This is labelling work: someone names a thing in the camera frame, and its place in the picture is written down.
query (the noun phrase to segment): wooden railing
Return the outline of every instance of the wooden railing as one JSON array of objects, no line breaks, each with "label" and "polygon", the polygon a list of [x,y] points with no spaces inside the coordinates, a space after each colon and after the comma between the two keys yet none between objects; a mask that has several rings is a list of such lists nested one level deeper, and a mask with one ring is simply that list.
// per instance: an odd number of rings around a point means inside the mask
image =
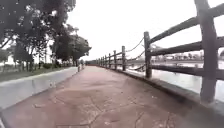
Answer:
[{"label": "wooden railing", "polygon": [[[224,47],[224,37],[217,37],[214,18],[224,15],[224,4],[210,8],[207,0],[195,0],[195,5],[197,9],[197,16],[190,18],[170,29],[164,31],[163,33],[150,39],[149,33],[144,32],[144,47],[145,47],[145,76],[151,78],[152,69],[162,70],[168,72],[176,72],[183,74],[190,74],[195,76],[201,76],[202,88],[201,88],[201,100],[206,102],[213,101],[215,95],[215,86],[217,80],[224,80],[224,70],[218,69],[218,49]],[[200,25],[202,33],[202,41],[194,42],[190,44],[180,45],[176,47],[171,47],[167,49],[161,49],[158,51],[152,51],[151,45],[167,36],[177,33],[181,30]],[[172,67],[172,66],[162,66],[153,65],[151,58],[153,56],[191,52],[191,51],[204,51],[204,66],[203,68],[194,67]],[[108,57],[102,57],[97,60],[96,64],[111,68],[114,65],[114,69],[117,70],[117,66],[122,66],[122,70],[126,70],[126,62],[128,60],[125,58],[125,47],[122,46],[122,52],[116,53],[114,51],[113,55]]]}]

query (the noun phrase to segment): wall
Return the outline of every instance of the wall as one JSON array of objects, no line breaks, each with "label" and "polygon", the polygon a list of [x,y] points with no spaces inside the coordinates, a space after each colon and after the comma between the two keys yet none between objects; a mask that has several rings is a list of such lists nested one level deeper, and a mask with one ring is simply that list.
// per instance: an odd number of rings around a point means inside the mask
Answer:
[{"label": "wall", "polygon": [[0,83],[0,108],[5,109],[49,89],[78,72],[77,67]]}]

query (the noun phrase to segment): shrub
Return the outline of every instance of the shrub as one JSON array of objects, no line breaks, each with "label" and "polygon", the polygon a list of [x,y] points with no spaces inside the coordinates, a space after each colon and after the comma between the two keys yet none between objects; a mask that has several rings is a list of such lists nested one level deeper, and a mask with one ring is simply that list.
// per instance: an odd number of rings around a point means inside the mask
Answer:
[{"label": "shrub", "polygon": [[52,66],[52,64],[49,64],[49,63],[45,63],[45,64],[43,64],[43,67],[44,67],[45,69],[50,69],[51,66]]}]

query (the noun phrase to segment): water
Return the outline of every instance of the water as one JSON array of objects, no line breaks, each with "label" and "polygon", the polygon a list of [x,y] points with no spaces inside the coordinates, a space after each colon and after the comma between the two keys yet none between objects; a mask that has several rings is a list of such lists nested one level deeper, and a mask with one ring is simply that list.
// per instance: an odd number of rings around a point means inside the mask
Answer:
[{"label": "water", "polygon": [[[195,64],[183,64],[183,66],[194,67]],[[224,61],[219,62],[219,68],[224,69]],[[168,83],[174,84],[184,89],[191,90],[198,94],[200,93],[201,90],[202,77],[199,76],[153,70],[152,77],[166,81]],[[221,80],[217,81],[215,99],[224,102],[224,81]]]}]

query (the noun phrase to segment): overcast sky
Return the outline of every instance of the overcast sky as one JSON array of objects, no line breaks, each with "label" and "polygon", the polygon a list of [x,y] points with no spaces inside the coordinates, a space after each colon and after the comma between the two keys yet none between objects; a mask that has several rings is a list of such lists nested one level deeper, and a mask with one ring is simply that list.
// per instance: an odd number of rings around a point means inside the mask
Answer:
[{"label": "overcast sky", "polygon": [[[223,0],[209,0],[211,7]],[[134,47],[149,31],[154,37],[164,30],[196,16],[194,0],[77,0],[68,23],[80,30],[78,34],[88,39],[92,50],[85,59],[95,59],[113,50]],[[218,36],[224,36],[224,17],[215,19]],[[172,47],[201,40],[199,26],[181,31],[155,44]],[[129,55],[139,54],[139,47]]]}]

